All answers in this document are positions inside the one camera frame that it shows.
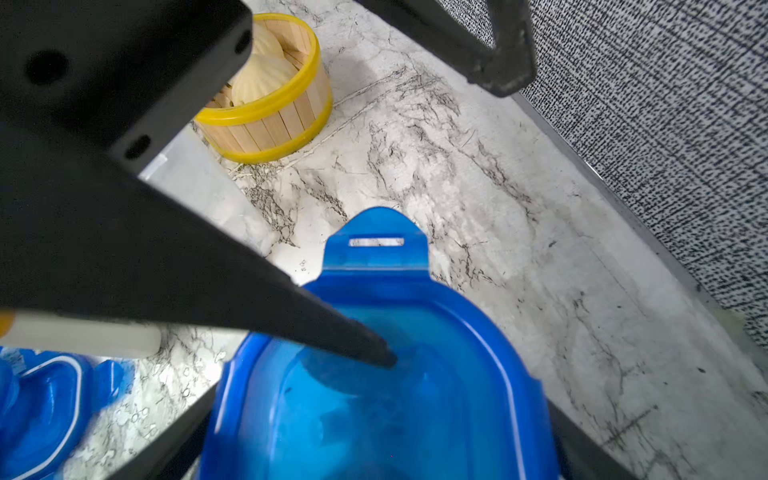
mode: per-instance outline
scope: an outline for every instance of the blue plastic tab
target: blue plastic tab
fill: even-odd
[[[401,239],[399,247],[354,247],[359,239]],[[408,217],[391,208],[375,207],[351,219],[326,242],[323,275],[339,272],[396,272],[429,275],[426,235]]]

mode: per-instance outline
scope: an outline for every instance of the white plastic tube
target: white plastic tube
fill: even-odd
[[[138,359],[160,349],[157,326],[92,320],[35,310],[0,312],[0,345],[52,352]]]

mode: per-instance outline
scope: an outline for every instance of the yellow band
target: yellow band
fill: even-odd
[[[15,316],[16,312],[14,310],[0,310],[0,338],[11,331]]]
[[[328,117],[331,115],[331,109],[333,108],[333,95],[328,93],[328,101],[326,106],[323,107],[323,111],[320,112],[320,116],[296,138],[287,141],[277,147],[268,148],[266,150],[257,151],[250,154],[244,154],[239,151],[226,151],[218,150],[222,157],[229,158],[242,164],[261,164],[278,158],[285,157],[288,154],[299,150],[304,145],[308,144],[320,131],[325,127]]]
[[[278,88],[271,94],[259,100],[252,101],[239,107],[230,108],[204,108],[195,117],[201,124],[231,127],[232,125],[247,124],[261,120],[277,113],[289,103],[296,100],[304,93],[315,79],[317,68],[320,66],[320,46],[309,25],[291,15],[282,13],[260,13],[253,16],[253,20],[283,20],[297,24],[310,36],[310,54],[308,62],[291,78],[288,83]]]

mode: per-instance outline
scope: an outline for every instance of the blue plastic container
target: blue plastic container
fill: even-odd
[[[366,238],[402,245],[355,246]],[[362,212],[305,287],[386,338],[397,366],[249,335],[224,367],[201,479],[558,477],[541,383],[488,317],[431,280],[410,220]]]
[[[0,479],[50,478],[129,379],[118,363],[13,349],[19,371],[0,359]]]

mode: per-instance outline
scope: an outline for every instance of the wooden slat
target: wooden slat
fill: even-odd
[[[296,25],[295,23],[291,24],[291,34],[293,35],[293,50],[302,51],[305,54],[309,53],[309,44],[304,43],[304,35],[303,35],[303,28]]]
[[[291,138],[296,138],[304,132],[299,112],[296,111],[296,107],[292,103],[280,109],[280,117],[283,119],[283,124],[285,124]]]
[[[294,67],[296,67],[296,70],[301,70],[301,67],[302,67],[302,65],[301,65],[301,62],[300,62],[300,61],[296,60],[296,59],[295,59],[294,57],[292,57],[292,56],[291,56],[291,55],[290,55],[288,52],[285,52],[285,55],[284,55],[284,57],[286,58],[286,60],[287,60],[287,61],[289,61],[289,62],[290,62],[290,64],[291,64],[291,65],[293,65]]]
[[[218,127],[216,125],[201,126],[203,127],[203,130],[205,130],[205,133],[208,134],[208,137],[213,140],[221,150],[243,151],[228,127]]]
[[[275,35],[275,38],[277,38],[277,41],[280,42],[280,46],[283,47],[283,50],[290,50],[290,49],[296,49],[296,47],[293,45],[293,32],[291,31],[291,23],[290,22],[283,22],[282,20],[266,20],[266,29],[272,32],[272,35]]]
[[[317,70],[317,76],[306,89],[306,96],[310,100],[315,118],[320,116],[320,112],[322,112],[326,106],[326,102],[328,101],[328,88],[329,83],[326,71],[323,70],[323,66],[320,65],[320,68]]]
[[[299,95],[299,97],[293,101],[293,106],[296,107],[296,112],[299,113],[301,124],[304,126],[304,130],[310,127],[315,121],[315,114],[312,112],[312,104],[310,98],[306,96],[306,92]]]
[[[306,31],[306,29],[301,27],[299,28],[301,29],[301,38],[304,43],[304,49],[302,50],[302,52],[309,55],[312,52],[312,42],[310,41],[310,34]]]
[[[260,150],[266,150],[275,146],[274,140],[270,136],[270,132],[266,131],[266,126],[261,120],[252,121],[249,124],[245,124],[245,128],[250,133],[250,136],[259,145]]]
[[[272,137],[272,140],[275,142],[275,145],[282,145],[286,143],[288,140],[290,140],[288,129],[286,128],[286,125],[283,123],[283,118],[280,117],[279,112],[277,112],[276,114],[272,114],[269,117],[263,118],[262,121],[264,122],[266,131],[270,132],[270,136]]]
[[[309,55],[302,53],[298,50],[288,50],[286,51],[286,55],[290,55],[295,59],[295,61],[298,61],[301,65],[304,65],[309,58]]]
[[[261,150],[259,144],[250,136],[245,125],[233,125],[232,127],[229,127],[229,129],[235,137],[235,140],[237,140],[237,143],[240,144],[240,149],[242,151],[252,153]]]

